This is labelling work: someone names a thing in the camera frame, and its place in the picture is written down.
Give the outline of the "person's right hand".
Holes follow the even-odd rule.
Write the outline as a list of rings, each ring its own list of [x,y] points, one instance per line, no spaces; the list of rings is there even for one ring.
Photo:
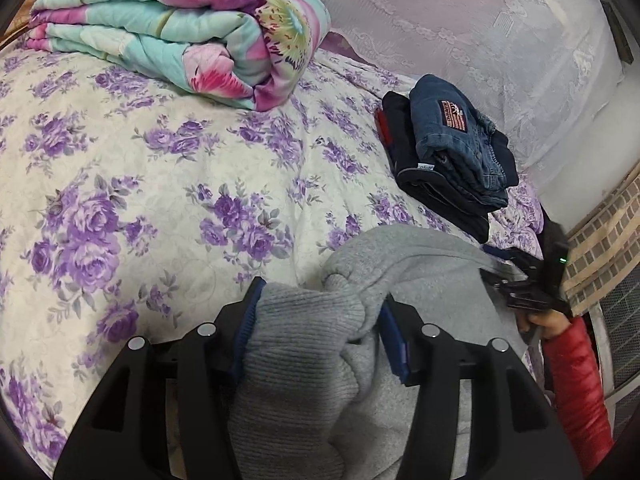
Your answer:
[[[544,312],[516,312],[518,330],[528,335],[532,330],[539,330],[541,338],[546,341],[557,340],[559,344],[570,342],[572,322],[561,312],[548,310]]]

